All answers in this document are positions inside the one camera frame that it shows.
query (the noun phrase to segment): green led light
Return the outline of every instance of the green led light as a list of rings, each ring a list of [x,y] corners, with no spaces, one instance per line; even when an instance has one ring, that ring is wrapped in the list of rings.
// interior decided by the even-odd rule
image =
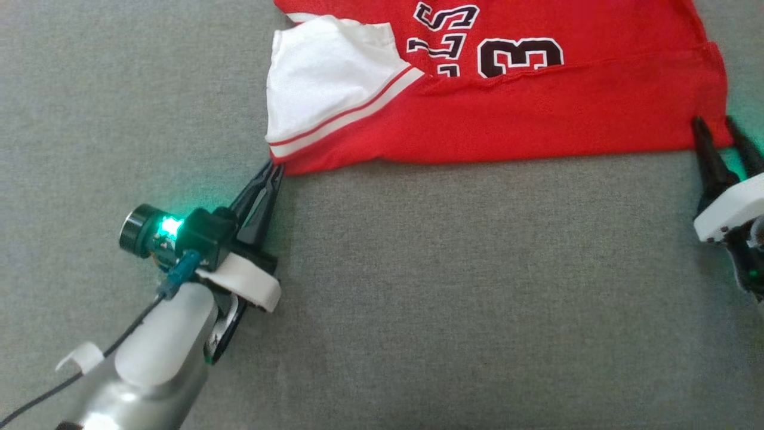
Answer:
[[[160,236],[167,236],[172,240],[178,238],[178,229],[183,225],[183,220],[176,220],[172,217],[162,218],[162,223],[159,225],[157,233]]]

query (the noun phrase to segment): white sleeve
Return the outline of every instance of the white sleeve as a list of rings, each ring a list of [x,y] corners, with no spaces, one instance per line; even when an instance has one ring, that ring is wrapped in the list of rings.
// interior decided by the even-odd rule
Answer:
[[[272,149],[292,143],[277,148],[277,157],[304,148],[357,120],[356,111],[369,107],[411,68],[398,55],[389,24],[360,24],[324,15],[276,31],[267,78],[265,139]],[[422,72],[414,69],[406,82],[420,76]],[[316,132],[312,138],[302,138]]]

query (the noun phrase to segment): red stripe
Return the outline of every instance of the red stripe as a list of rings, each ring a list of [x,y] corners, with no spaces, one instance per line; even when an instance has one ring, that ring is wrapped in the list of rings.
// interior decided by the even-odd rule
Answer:
[[[409,70],[411,70],[411,69],[413,69],[413,68],[414,68],[414,66],[411,66],[411,65],[409,65],[409,66],[408,66],[406,69],[404,69],[403,71],[401,71],[400,73],[398,73],[398,74],[397,74],[397,75],[396,75],[396,76],[395,76],[395,77],[394,77],[394,78],[393,78],[393,79],[392,79],[392,80],[391,80],[389,83],[387,83],[387,85],[385,85],[385,86],[384,86],[384,88],[383,88],[383,89],[382,89],[382,90],[381,90],[381,91],[380,91],[380,92],[379,92],[379,93],[378,93],[376,96],[374,96],[374,98],[373,98],[373,99],[369,100],[368,102],[364,103],[363,105],[360,105],[360,106],[358,106],[358,107],[355,107],[355,108],[353,108],[353,109],[349,109],[349,110],[346,110],[346,111],[344,111],[344,112],[340,112],[340,113],[338,113],[337,115],[333,116],[332,118],[329,118],[329,119],[327,119],[326,121],[322,122],[321,124],[318,124],[316,127],[313,127],[312,129],[308,130],[307,132],[304,132],[304,133],[298,134],[298,135],[294,136],[293,138],[289,138],[289,139],[287,139],[287,140],[282,140],[282,141],[278,141],[278,142],[273,142],[273,143],[271,143],[270,145],[271,145],[271,146],[278,146],[278,145],[285,145],[285,144],[287,144],[287,143],[290,143],[290,142],[294,142],[294,141],[296,141],[296,140],[297,140],[297,139],[299,139],[299,138],[303,138],[303,137],[305,137],[305,136],[307,136],[307,135],[310,135],[310,134],[312,134],[312,133],[315,133],[315,132],[317,132],[317,131],[318,131],[318,130],[320,130],[322,127],[324,127],[325,125],[329,124],[329,123],[330,123],[330,122],[332,122],[332,121],[336,121],[337,119],[340,119],[341,117],[343,117],[343,116],[345,116],[345,115],[348,115],[348,114],[351,114],[351,113],[353,113],[353,112],[356,112],[356,111],[358,111],[358,110],[361,110],[361,109],[365,109],[365,108],[369,107],[369,105],[370,105],[370,104],[374,103],[374,102],[375,102],[377,99],[379,99],[380,97],[382,97],[382,95],[383,95],[383,94],[385,94],[385,92],[386,92],[386,91],[387,91],[387,90],[388,90],[388,89],[389,89],[389,88],[390,88],[390,87],[391,87],[391,86],[392,86],[392,85],[393,85],[393,84],[394,84],[396,81],[398,81],[398,79],[400,79],[400,78],[401,78],[401,76],[405,75],[405,74],[406,74],[406,72],[408,72]]]

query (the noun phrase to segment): black cable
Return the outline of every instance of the black cable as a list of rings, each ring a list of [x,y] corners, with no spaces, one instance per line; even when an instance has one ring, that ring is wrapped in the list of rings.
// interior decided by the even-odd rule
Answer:
[[[83,375],[82,372],[77,373],[76,375],[70,377],[69,379],[63,381],[61,384],[56,386],[56,388],[52,389],[51,391],[48,391],[47,393],[43,394],[42,396],[37,397],[35,400],[32,400],[31,402],[27,403],[26,405],[22,406],[19,409],[16,409],[13,411],[10,415],[5,417],[2,422],[0,422],[0,428],[4,428],[6,425],[8,425],[11,421],[18,418],[19,415],[23,414],[24,412],[28,411],[29,409],[34,408],[35,406],[39,405],[40,403],[44,402],[45,400],[48,400],[48,398],[55,396],[56,394],[60,393],[63,389],[67,388],[68,386],[75,383],[79,378],[81,378]]]
[[[146,315],[148,315],[151,311],[154,310],[155,307],[157,307],[158,304],[160,304],[164,300],[163,295],[158,295],[157,298],[154,299],[154,301],[151,302],[150,305],[144,309],[143,312],[141,312],[140,315],[138,315],[138,318],[135,318],[135,321],[133,321],[133,324],[130,324],[130,327],[128,327],[127,330],[125,330],[124,333],[120,337],[117,338],[117,340],[103,353],[103,357],[106,358],[109,355],[111,355],[114,351],[119,348],[120,345],[122,345],[122,342],[125,341],[125,339],[128,338],[133,332],[135,331],[138,326],[143,323],[144,318],[146,318]],[[50,391],[46,392],[42,396],[37,397],[36,399],[30,401],[26,405],[23,405],[22,407],[16,409],[15,411],[11,412],[10,415],[3,418],[3,420],[0,422],[0,428],[4,428],[6,425],[8,425],[11,421],[18,418],[19,415],[23,414],[24,412],[28,411],[29,409],[34,408],[35,406],[39,405],[40,403],[44,402],[45,400],[49,399],[50,397],[55,396],[56,394],[63,391],[68,386],[75,383],[79,378],[83,376],[82,372],[77,373],[76,375],[70,377],[69,379],[63,381],[61,384],[55,386]]]

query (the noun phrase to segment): camera lens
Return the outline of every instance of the camera lens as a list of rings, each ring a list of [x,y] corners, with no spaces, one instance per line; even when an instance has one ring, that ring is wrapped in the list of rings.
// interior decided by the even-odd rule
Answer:
[[[147,258],[148,240],[157,232],[157,224],[169,214],[150,204],[142,204],[130,212],[119,233],[119,247],[125,251]]]

